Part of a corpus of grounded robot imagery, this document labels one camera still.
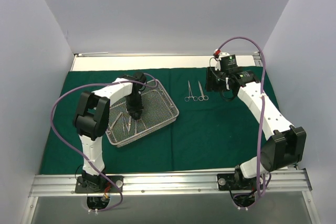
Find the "steel wire mesh tray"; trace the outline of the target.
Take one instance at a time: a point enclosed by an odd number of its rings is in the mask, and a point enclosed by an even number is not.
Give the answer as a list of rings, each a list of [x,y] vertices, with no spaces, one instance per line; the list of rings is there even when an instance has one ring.
[[[134,134],[134,119],[130,132],[128,133],[127,131],[126,121],[128,120],[129,114],[127,112],[125,98],[120,99],[110,107],[106,136],[111,145],[116,147],[125,146],[173,123],[178,117],[179,110],[161,82],[151,80],[148,82],[148,85],[150,85],[151,88],[146,88],[141,92],[144,110],[139,119],[138,134]],[[120,112],[123,113],[122,118],[118,119],[112,131],[109,130],[109,125]]]

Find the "steel surgical scissors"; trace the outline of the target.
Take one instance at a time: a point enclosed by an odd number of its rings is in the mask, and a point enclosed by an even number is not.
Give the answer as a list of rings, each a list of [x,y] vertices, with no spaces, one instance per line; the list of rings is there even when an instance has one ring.
[[[198,101],[198,97],[194,96],[192,93],[192,88],[189,80],[187,81],[187,85],[188,85],[188,95],[184,98],[185,102]]]

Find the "dark green surgical cloth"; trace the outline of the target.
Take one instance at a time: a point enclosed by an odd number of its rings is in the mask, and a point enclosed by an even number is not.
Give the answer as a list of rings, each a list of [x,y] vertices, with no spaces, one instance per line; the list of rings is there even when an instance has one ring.
[[[123,147],[107,138],[103,143],[106,172],[154,173],[181,170],[232,168],[257,153],[259,124],[240,99],[223,100],[210,92],[208,101],[185,102],[190,81],[193,95],[200,95],[198,81],[205,92],[204,68],[150,69],[148,73],[164,86],[179,110],[175,122]],[[83,158],[81,141],[72,121],[81,92],[94,91],[123,71],[72,71],[62,89],[65,98],[57,105],[54,124],[44,150],[40,173],[73,174]]]

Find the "steel surgical forceps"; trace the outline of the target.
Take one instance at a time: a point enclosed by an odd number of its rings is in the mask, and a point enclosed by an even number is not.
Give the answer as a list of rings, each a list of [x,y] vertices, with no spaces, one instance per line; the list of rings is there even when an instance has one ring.
[[[126,128],[127,128],[128,133],[131,130],[132,121],[133,121],[133,118],[132,116],[129,115],[128,120],[126,121]]]

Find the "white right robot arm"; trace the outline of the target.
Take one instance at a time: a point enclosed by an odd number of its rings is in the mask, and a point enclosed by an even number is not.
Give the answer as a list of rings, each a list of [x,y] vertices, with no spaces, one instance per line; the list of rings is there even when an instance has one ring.
[[[236,166],[235,186],[244,189],[260,175],[300,162],[306,131],[295,127],[280,113],[264,92],[261,80],[253,71],[243,70],[235,55],[217,50],[214,59],[216,65],[206,70],[206,91],[231,92],[230,100],[239,98],[244,102],[259,123],[258,137],[267,141],[264,145],[257,144],[256,157]]]

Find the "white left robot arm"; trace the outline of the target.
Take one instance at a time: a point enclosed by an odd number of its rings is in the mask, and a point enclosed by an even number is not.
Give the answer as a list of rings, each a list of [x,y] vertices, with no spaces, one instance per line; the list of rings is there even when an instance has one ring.
[[[136,72],[132,76],[124,74],[111,86],[94,92],[85,91],[80,96],[73,124],[84,154],[82,180],[94,192],[102,191],[106,185],[106,179],[101,175],[105,168],[102,136],[108,128],[110,105],[125,98],[129,115],[135,120],[140,119],[144,109],[141,98],[144,84],[144,73]]]

